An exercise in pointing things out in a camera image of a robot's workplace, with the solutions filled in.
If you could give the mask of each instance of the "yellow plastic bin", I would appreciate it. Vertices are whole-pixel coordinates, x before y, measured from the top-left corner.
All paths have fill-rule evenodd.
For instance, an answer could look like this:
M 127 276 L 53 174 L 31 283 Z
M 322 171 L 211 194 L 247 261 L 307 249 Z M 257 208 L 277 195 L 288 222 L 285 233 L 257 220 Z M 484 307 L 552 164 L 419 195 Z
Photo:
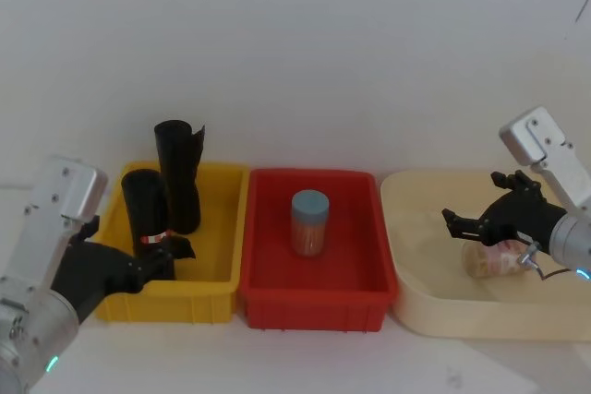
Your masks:
M 129 254 L 132 240 L 121 178 L 140 168 L 160 169 L 158 162 L 150 161 L 126 166 L 96 235 L 96 242 Z M 116 322 L 229 322 L 240 281 L 248 176 L 244 165 L 202 163 L 197 174 L 201 225 L 187 236 L 197 260 L 177 261 L 176 281 L 151 281 L 140 294 L 107 297 L 97 317 Z

